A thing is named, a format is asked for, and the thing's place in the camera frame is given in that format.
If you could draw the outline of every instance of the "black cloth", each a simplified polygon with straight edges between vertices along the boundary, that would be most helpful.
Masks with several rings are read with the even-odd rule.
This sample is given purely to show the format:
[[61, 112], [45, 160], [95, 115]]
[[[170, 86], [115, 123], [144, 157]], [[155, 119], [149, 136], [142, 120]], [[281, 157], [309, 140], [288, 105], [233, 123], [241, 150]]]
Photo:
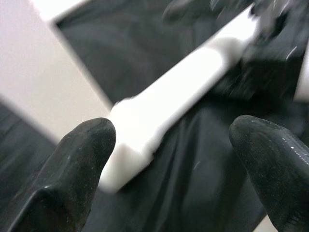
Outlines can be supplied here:
[[[58, 23], [113, 102], [141, 92], [241, 11], [164, 24], [161, 15], [168, 3], [95, 0]], [[167, 132], [146, 170], [116, 195], [97, 190], [83, 231], [253, 231], [265, 212], [228, 138], [229, 125], [243, 114], [274, 121], [298, 136], [307, 124], [302, 104], [263, 96], [242, 102], [206, 95]], [[18, 180], [10, 192], [0, 190], [1, 199], [6, 196], [3, 207], [54, 148], [24, 123], [12, 125], [14, 133], [2, 133], [0, 166], [7, 168], [0, 184]], [[28, 162], [16, 167], [13, 160], [24, 157]], [[24, 174], [16, 176], [16, 170]]]

